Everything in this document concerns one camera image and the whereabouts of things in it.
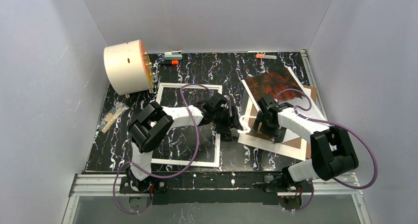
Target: gray wall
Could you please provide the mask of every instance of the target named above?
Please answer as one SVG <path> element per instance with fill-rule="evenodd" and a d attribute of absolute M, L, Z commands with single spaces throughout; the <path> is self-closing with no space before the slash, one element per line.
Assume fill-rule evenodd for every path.
<path fill-rule="evenodd" d="M 149 52 L 299 51 L 331 0 L 84 0 L 109 45 Z"/>
<path fill-rule="evenodd" d="M 60 223 L 107 87 L 83 0 L 0 0 L 0 223 Z"/>
<path fill-rule="evenodd" d="M 379 163 L 364 190 L 373 223 L 417 223 L 418 0 L 333 0 L 308 54 L 327 114 L 359 132 Z M 356 145 L 362 184 L 371 160 Z"/>

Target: table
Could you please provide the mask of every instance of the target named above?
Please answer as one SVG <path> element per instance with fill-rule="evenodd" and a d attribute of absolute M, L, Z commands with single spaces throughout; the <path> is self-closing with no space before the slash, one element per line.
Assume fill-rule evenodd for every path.
<path fill-rule="evenodd" d="M 270 53 L 277 55 L 277 60 L 256 59 L 256 53 L 193 53 L 183 54 L 183 60 L 176 66 L 158 66 L 163 60 L 162 54 L 151 54 L 154 62 L 153 70 L 158 75 L 158 83 L 201 83 L 223 86 L 223 95 L 229 96 L 230 103 L 240 108 L 244 86 L 244 78 L 268 73 L 280 67 L 291 67 L 298 79 L 304 85 L 309 80 L 299 52 Z M 155 100 L 156 93 L 148 91 L 130 94 L 130 98 L 118 95 L 112 86 L 104 99 L 101 118 L 116 102 L 125 103 L 129 109 L 110 127 L 105 134 L 96 129 L 85 173 L 116 172 L 118 167 L 132 157 L 131 143 L 128 137 L 127 125 L 136 113 L 140 112 L 150 101 Z M 220 167 L 204 168 L 190 167 L 190 172 L 265 172 L 280 171 L 295 159 L 272 152 L 245 146 L 237 142 L 221 140 Z M 176 165 L 152 164 L 152 170 L 178 171 L 182 167 Z"/>

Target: black marble table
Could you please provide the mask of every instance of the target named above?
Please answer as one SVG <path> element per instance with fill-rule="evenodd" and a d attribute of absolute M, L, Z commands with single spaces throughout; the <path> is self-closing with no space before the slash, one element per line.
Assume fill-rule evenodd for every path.
<path fill-rule="evenodd" d="M 178 66 L 158 66 L 163 60 L 163 55 L 150 55 L 154 63 L 153 70 L 157 72 L 158 82 L 172 83 L 201 83 L 222 85 L 222 94 L 229 98 L 229 103 L 241 110 L 241 99 L 244 93 L 242 79 L 268 73 L 281 67 L 291 67 L 298 79 L 304 85 L 309 85 L 308 77 L 303 67 L 302 57 L 299 52 L 274 53 L 277 60 L 256 59 L 256 53 L 195 53 L 183 54 L 183 60 Z M 174 102 L 180 98 L 166 97 L 166 103 Z M 148 91 L 131 94 L 130 98 L 119 96 L 112 86 L 109 86 L 106 98 L 102 107 L 101 118 L 114 106 L 116 102 L 125 103 L 129 109 L 110 127 L 107 133 L 96 130 L 90 155 L 85 167 L 85 173 L 90 172 L 116 172 L 118 167 L 132 157 L 131 143 L 127 133 L 127 125 L 133 116 L 140 112 L 150 101 L 156 99 L 156 93 Z M 184 152 L 177 152 L 177 156 L 183 159 L 190 159 L 194 152 L 196 138 L 192 128 L 184 130 L 183 141 L 189 149 Z M 296 160 L 273 152 L 256 149 L 250 146 L 239 144 L 237 137 L 226 140 L 221 139 L 220 143 L 220 166 L 219 168 L 190 167 L 191 172 L 265 172 L 280 171 L 283 167 L 294 163 Z M 154 151 L 154 157 L 167 157 L 170 149 L 163 141 L 162 148 Z M 212 146 L 210 139 L 207 146 Z M 212 159 L 205 145 L 200 147 L 198 157 L 200 160 L 210 161 Z M 182 167 L 177 165 L 152 164 L 154 172 L 178 171 Z"/>

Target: clear plastic bag with wooden pieces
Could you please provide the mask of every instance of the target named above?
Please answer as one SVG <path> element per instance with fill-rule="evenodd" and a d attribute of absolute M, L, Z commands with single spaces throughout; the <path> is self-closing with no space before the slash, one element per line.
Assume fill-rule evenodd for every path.
<path fill-rule="evenodd" d="M 99 123 L 99 129 L 106 133 L 108 129 L 115 123 L 115 121 L 122 116 L 122 114 L 128 109 L 124 103 L 117 102 L 115 106 L 108 111 Z"/>

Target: cream drum-shaped object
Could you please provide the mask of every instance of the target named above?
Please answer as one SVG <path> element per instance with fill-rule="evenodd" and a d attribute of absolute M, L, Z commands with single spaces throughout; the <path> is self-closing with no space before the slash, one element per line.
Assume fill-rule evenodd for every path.
<path fill-rule="evenodd" d="M 103 52 L 110 84 L 119 95 L 151 89 L 151 63 L 141 40 L 108 46 Z"/>

